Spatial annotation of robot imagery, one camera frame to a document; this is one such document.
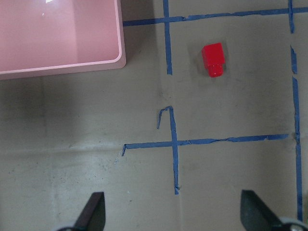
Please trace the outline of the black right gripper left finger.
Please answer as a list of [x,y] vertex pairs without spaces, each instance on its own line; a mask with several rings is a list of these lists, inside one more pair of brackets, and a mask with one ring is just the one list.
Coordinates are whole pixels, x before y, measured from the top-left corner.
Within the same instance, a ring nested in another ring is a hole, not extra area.
[[74,224],[77,231],[103,231],[106,223],[104,192],[94,192]]

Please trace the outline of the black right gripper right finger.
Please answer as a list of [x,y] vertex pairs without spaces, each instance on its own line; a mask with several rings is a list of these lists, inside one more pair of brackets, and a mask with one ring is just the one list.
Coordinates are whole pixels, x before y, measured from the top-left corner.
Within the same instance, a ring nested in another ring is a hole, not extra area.
[[242,190],[240,220],[246,231],[279,231],[281,220],[253,190]]

